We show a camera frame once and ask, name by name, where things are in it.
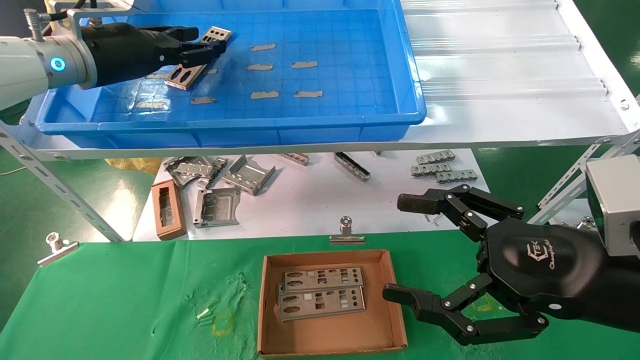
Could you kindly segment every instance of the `yellow stain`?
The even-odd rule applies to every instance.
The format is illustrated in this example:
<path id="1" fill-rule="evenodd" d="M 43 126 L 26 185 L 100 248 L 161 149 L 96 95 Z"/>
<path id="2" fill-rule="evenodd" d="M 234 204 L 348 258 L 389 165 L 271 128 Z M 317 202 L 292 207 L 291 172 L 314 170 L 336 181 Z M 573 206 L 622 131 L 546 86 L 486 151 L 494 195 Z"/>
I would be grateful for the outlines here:
<path id="1" fill-rule="evenodd" d="M 216 325 L 217 320 L 222 318 L 219 325 Z M 234 315 L 232 313 L 225 313 L 223 316 L 215 316 L 213 318 L 213 323 L 211 324 L 211 334 L 217 338 L 221 338 L 223 336 L 227 336 L 233 332 L 234 324 L 233 324 Z"/>

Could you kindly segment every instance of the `white shelf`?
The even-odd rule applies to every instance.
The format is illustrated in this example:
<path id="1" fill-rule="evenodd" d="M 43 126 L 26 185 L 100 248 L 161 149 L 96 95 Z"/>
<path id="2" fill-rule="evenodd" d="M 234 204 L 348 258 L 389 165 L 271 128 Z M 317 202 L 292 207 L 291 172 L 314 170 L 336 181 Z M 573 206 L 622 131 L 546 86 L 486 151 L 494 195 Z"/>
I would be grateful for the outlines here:
<path id="1" fill-rule="evenodd" d="M 454 153 L 456 159 L 449 163 L 451 167 L 457 170 L 474 169 L 479 179 L 470 184 L 488 191 L 471 150 L 458 149 Z M 459 185 L 438 185 L 433 176 L 411 177 L 410 167 L 415 164 L 416 156 L 422 154 L 423 151 L 390 151 L 377 156 L 373 152 L 350 152 L 349 155 L 371 173 L 366 183 L 336 163 L 333 154 L 309 154 L 310 165 L 307 167 L 277 155 L 250 156 L 264 168 L 275 166 L 276 174 L 269 182 L 268 189 L 263 189 L 258 196 L 241 194 L 236 209 L 240 224 L 203 229 L 194 227 L 190 220 L 199 189 L 192 183 L 181 191 L 188 234 L 180 239 L 339 234 L 340 218 L 345 215 L 353 219 L 353 231 L 356 234 L 455 229 L 445 217 L 435 227 L 424 215 L 403 213 L 396 208 L 397 197 L 401 193 L 424 193 L 428 188 Z M 237 156 L 230 156 L 229 164 L 235 159 Z M 160 170 L 156 182 L 169 178 L 167 172 Z M 230 185 L 218 180 L 214 187 L 228 188 Z M 133 241 L 159 241 L 150 195 L 140 215 Z"/>
<path id="2" fill-rule="evenodd" d="M 428 118 L 400 142 L 79 149 L 29 126 L 38 98 L 11 132 L 38 158 L 53 160 L 55 154 L 87 159 L 577 145 L 604 138 L 614 144 L 640 128 L 640 107 L 571 0 L 404 0 L 403 7 Z"/>

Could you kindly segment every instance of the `blue led ring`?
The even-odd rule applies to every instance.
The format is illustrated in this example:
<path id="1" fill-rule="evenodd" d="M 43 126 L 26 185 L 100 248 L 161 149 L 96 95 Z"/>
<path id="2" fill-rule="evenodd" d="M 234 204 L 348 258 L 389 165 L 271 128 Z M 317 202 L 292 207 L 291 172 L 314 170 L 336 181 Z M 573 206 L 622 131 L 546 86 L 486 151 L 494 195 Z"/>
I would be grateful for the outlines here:
<path id="1" fill-rule="evenodd" d="M 55 71 L 62 71 L 65 69 L 65 67 L 67 67 L 65 60 L 58 57 L 51 58 L 51 62 L 49 62 L 49 65 L 51 65 L 51 68 Z"/>

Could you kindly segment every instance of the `green floor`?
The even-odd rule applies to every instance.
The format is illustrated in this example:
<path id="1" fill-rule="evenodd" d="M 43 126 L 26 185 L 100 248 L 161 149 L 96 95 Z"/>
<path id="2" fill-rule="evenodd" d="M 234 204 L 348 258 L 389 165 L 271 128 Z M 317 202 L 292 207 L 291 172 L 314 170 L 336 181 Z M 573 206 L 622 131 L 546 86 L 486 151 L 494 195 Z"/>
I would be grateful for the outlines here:
<path id="1" fill-rule="evenodd" d="M 640 0 L 576 1 L 603 48 L 640 93 Z M 474 153 L 492 193 L 519 202 L 533 214 L 536 203 L 586 147 L 478 149 Z M 0 172 L 21 164 L 0 149 Z M 153 177 L 109 167 L 102 160 L 51 164 L 61 176 L 125 237 L 133 233 Z M 28 171 L 0 177 L 0 329 L 26 288 L 36 261 L 49 249 L 51 231 L 71 240 L 96 232 L 82 217 Z"/>

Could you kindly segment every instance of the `cable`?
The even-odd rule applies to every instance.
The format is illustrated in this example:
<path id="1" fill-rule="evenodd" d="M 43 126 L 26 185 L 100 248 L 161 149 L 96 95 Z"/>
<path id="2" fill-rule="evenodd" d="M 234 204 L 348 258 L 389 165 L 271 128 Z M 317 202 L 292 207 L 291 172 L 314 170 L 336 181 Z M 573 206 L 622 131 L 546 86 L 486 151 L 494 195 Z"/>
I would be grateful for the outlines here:
<path id="1" fill-rule="evenodd" d="M 17 168 L 17 169 L 15 169 L 15 170 L 11 170 L 11 171 L 9 171 L 9 172 L 3 172 L 2 174 L 0 174 L 0 176 L 10 175 L 10 174 L 13 174 L 14 172 L 18 172 L 18 171 L 20 171 L 20 170 L 24 170 L 24 169 L 26 169 L 26 168 L 27 168 L 27 167 L 21 167 L 21 168 Z"/>

